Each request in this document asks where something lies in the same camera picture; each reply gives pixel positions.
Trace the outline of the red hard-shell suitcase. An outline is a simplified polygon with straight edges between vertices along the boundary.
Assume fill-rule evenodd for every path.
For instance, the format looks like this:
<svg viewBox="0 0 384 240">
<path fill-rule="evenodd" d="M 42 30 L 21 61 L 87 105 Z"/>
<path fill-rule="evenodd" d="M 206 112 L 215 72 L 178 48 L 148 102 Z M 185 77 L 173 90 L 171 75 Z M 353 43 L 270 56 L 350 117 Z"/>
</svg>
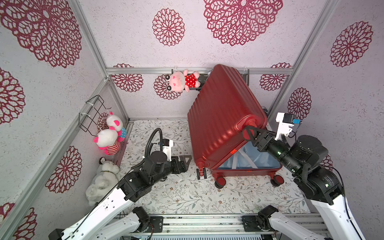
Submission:
<svg viewBox="0 0 384 240">
<path fill-rule="evenodd" d="M 215 187 L 227 177 L 269 176 L 274 187 L 282 165 L 252 146 L 246 127 L 265 130 L 268 118 L 243 77 L 233 67 L 214 66 L 188 112 L 197 178 L 211 170 Z"/>
</svg>

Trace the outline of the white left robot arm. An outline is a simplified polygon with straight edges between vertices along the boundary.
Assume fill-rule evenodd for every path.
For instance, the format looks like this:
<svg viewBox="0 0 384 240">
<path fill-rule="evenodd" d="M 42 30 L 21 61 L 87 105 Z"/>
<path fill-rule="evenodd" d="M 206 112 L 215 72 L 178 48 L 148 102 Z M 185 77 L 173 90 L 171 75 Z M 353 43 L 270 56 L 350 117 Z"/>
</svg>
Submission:
<svg viewBox="0 0 384 240">
<path fill-rule="evenodd" d="M 188 171 L 190 160 L 184 157 L 168 157 L 155 151 L 144 157 L 132 172 L 126 174 L 117 185 L 82 219 L 66 229 L 55 229 L 50 240 L 112 240 L 125 233 L 144 231 L 150 221 L 142 207 L 134 208 L 126 217 L 114 222 L 113 218 L 148 194 L 153 185 L 164 181 L 168 175 Z"/>
</svg>

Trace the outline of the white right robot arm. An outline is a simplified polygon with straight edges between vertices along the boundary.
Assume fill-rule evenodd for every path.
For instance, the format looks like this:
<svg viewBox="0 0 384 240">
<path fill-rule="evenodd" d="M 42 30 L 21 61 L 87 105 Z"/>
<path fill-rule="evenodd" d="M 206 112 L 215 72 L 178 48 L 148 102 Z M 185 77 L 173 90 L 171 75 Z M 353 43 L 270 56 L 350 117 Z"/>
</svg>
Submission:
<svg viewBox="0 0 384 240">
<path fill-rule="evenodd" d="M 331 240 L 365 239 L 348 206 L 342 178 L 337 177 L 337 171 L 321 166 L 328 154 L 321 141 L 302 135 L 289 146 L 276 133 L 252 126 L 244 129 L 243 136 L 259 152 L 268 153 L 292 174 L 294 183 L 321 215 Z"/>
</svg>

